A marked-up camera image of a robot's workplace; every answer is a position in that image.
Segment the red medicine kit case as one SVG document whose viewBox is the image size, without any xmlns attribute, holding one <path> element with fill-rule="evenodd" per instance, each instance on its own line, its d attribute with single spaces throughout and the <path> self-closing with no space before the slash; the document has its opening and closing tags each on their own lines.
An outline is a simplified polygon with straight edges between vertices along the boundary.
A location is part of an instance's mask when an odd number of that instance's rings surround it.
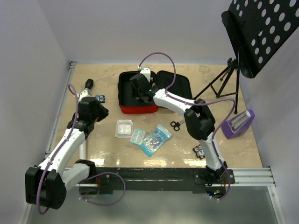
<svg viewBox="0 0 299 224">
<path fill-rule="evenodd" d="M 132 86 L 130 78 L 137 74 L 137 71 L 126 71 L 119 75 L 118 100 L 119 106 L 124 114 L 145 114 L 155 113 L 158 106 L 143 102 L 139 99 L 136 89 Z M 161 70 L 157 73 L 151 72 L 151 78 L 158 86 L 166 88 L 173 81 L 173 73 Z M 177 96 L 192 99 L 192 91 L 189 79 L 177 74 L 173 86 L 168 91 Z"/>
</svg>

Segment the blue mask package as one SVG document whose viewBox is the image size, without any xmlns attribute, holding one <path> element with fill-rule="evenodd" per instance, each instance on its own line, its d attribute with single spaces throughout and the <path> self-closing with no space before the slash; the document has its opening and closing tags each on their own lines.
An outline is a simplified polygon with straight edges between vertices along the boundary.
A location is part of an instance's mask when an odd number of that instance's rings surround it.
<svg viewBox="0 0 299 224">
<path fill-rule="evenodd" d="M 171 136 L 172 133 L 159 124 L 154 132 L 142 140 L 141 150 L 151 157 Z"/>
</svg>

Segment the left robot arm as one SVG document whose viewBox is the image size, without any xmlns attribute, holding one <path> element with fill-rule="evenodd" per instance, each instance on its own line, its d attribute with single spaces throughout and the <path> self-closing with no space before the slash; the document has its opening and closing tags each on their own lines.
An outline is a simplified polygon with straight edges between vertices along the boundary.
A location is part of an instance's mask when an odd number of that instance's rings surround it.
<svg viewBox="0 0 299 224">
<path fill-rule="evenodd" d="M 78 101 L 78 111 L 59 144 L 38 166 L 29 167 L 25 173 L 25 199 L 29 204 L 59 209 L 68 191 L 81 181 L 96 180 L 95 163 L 79 159 L 73 167 L 65 170 L 75 151 L 94 130 L 94 125 L 108 116 L 106 109 L 96 97 L 86 95 Z"/>
</svg>

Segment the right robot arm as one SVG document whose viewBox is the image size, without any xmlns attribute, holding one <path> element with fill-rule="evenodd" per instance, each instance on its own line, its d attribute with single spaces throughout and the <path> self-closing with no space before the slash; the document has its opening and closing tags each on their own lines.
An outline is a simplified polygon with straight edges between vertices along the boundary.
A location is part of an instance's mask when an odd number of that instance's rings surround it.
<svg viewBox="0 0 299 224">
<path fill-rule="evenodd" d="M 198 140 L 202 147 L 208 178 L 213 183 L 219 183 L 225 177 L 227 169 L 225 160 L 220 154 L 215 136 L 215 118 L 204 100 L 194 101 L 182 98 L 168 92 L 165 88 L 153 85 L 144 73 L 149 69 L 142 69 L 130 78 L 138 97 L 146 103 L 167 108 L 184 117 L 189 135 Z"/>
</svg>

